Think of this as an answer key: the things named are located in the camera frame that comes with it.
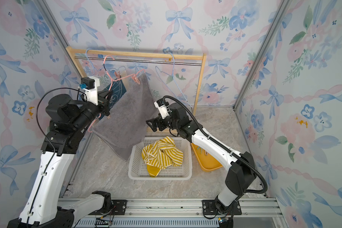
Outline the pink wire hanger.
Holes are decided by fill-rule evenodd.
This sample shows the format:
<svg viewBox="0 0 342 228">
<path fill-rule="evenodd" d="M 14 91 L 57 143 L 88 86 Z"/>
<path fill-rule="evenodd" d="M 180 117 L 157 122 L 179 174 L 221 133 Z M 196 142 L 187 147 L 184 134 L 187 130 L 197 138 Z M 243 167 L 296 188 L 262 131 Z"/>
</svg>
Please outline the pink wire hanger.
<svg viewBox="0 0 342 228">
<path fill-rule="evenodd" d="M 120 80 L 124 80 L 124 79 L 126 79 L 126 78 L 131 78 L 131 76 L 132 76 L 133 74 L 128 75 L 128 76 L 126 76 L 126 77 L 124 77 L 124 78 L 121 77 L 121 79 L 113 79 L 113 78 L 110 76 L 110 74 L 108 73 L 108 71 L 106 70 L 106 67 L 105 67 L 105 60 L 106 60 L 108 57 L 110 57 L 110 58 L 113 59 L 113 60 L 115 60 L 115 59 L 114 59 L 114 57 L 113 57 L 112 55 L 106 55 L 106 56 L 104 57 L 104 60 L 103 60 L 103 68 L 105 69 L 105 72 L 106 72 L 106 74 L 108 75 L 108 77 L 110 78 L 110 82 L 111 82 L 110 87 L 109 87 L 108 90 L 111 90 L 112 85 L 113 85 L 114 82 L 117 82 L 117 81 L 120 81 Z M 94 67 L 94 64 L 92 63 L 91 60 L 87 60 L 87 61 L 89 61 L 89 63 L 90 63 L 91 66 L 93 67 L 93 74 L 92 74 L 91 76 L 94 76 L 94 73 L 95 73 L 95 71 L 96 71 L 96 68 Z"/>
</svg>

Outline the grey terry towel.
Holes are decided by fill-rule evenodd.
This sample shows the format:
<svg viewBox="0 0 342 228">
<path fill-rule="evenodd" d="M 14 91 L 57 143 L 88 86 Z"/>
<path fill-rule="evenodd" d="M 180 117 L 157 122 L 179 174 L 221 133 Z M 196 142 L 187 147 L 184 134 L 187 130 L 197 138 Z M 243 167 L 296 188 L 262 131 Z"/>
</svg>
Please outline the grey terry towel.
<svg viewBox="0 0 342 228">
<path fill-rule="evenodd" d="M 128 161 L 133 146 L 146 135 L 146 121 L 157 112 L 146 74 L 138 77 L 140 84 L 131 84 L 129 90 L 102 118 L 93 132 L 122 160 Z"/>
</svg>

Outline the yellow white striped towel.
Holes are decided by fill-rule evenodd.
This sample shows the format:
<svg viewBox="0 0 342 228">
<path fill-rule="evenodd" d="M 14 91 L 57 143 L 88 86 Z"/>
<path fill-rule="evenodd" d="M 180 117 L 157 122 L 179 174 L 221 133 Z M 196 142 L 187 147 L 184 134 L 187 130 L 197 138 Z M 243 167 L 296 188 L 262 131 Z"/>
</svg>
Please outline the yellow white striped towel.
<svg viewBox="0 0 342 228">
<path fill-rule="evenodd" d="M 141 156 L 151 177 L 157 177 L 162 170 L 168 167 L 180 167 L 184 159 L 183 152 L 168 136 L 145 146 Z"/>
</svg>

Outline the light blue wire hanger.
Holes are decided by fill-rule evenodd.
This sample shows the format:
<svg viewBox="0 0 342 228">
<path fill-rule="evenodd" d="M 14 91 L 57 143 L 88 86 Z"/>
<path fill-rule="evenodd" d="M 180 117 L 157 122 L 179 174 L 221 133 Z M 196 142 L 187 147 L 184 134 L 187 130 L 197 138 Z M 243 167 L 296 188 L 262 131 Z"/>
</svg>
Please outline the light blue wire hanger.
<svg viewBox="0 0 342 228">
<path fill-rule="evenodd" d="M 179 92 L 180 92 L 180 94 L 181 94 L 181 96 L 182 96 L 182 98 L 183 98 L 183 101 L 185 101 L 186 104 L 187 104 L 187 106 L 188 106 L 191 110 L 193 110 L 193 107 L 192 107 L 191 104 L 188 102 L 188 99 L 187 99 L 186 95 L 182 92 L 182 90 L 181 90 L 181 88 L 179 87 L 178 83 L 175 81 L 175 74 L 174 74 L 175 64 L 176 64 L 176 62 L 175 62 L 175 57 L 174 57 L 174 55 L 173 55 L 172 52 L 171 52 L 171 53 L 168 53 L 168 55 L 171 55 L 171 57 L 172 57 L 172 71 L 171 71 L 171 74 L 167 74 L 166 72 L 162 71 L 158 66 L 155 67 L 156 74 L 157 74 L 158 78 L 160 79 L 160 81 L 161 81 L 161 82 L 168 88 L 168 90 L 173 94 L 173 96 L 174 96 L 175 98 L 179 98 L 179 96 L 177 96 L 177 95 L 173 92 L 173 90 L 170 89 L 170 87 L 168 86 L 168 84 L 169 84 L 170 82 L 173 82 L 173 83 L 176 85 L 177 89 L 179 90 Z M 166 75 L 167 75 L 169 78 L 171 78 L 171 79 L 167 79 L 166 81 L 164 81 L 164 80 L 161 78 L 161 73 L 166 74 Z"/>
</svg>

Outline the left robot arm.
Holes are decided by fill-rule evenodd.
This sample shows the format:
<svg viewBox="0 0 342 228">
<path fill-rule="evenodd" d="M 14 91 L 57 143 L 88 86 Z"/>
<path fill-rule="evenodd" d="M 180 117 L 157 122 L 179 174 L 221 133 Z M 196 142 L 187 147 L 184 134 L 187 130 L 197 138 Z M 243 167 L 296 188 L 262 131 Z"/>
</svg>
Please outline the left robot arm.
<svg viewBox="0 0 342 228">
<path fill-rule="evenodd" d="M 95 92 L 97 102 L 85 95 L 80 101 L 74 100 L 68 94 L 49 100 L 46 113 L 51 118 L 50 128 L 41 147 L 38 175 L 26 206 L 18 218 L 9 221 L 9 228 L 71 228 L 94 211 L 105 215 L 113 211 L 111 194 L 104 191 L 95 191 L 76 203 L 58 205 L 65 175 L 80 141 L 99 115 L 109 115 L 112 93 Z"/>
</svg>

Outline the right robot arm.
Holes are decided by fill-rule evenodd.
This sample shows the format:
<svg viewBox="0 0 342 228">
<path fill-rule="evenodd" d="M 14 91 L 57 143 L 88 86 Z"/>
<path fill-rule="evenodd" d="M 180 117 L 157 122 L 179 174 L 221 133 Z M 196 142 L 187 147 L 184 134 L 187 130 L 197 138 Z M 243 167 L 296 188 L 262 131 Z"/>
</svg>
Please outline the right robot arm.
<svg viewBox="0 0 342 228">
<path fill-rule="evenodd" d="M 215 198 L 218 213 L 227 214 L 246 193 L 267 192 L 267 181 L 256 169 L 250 153 L 236 151 L 213 137 L 177 99 L 169 104 L 162 98 L 156 101 L 154 106 L 159 114 L 146 122 L 154 132 L 166 128 L 176 130 L 181 138 L 206 151 L 226 169 L 225 186 Z"/>
</svg>

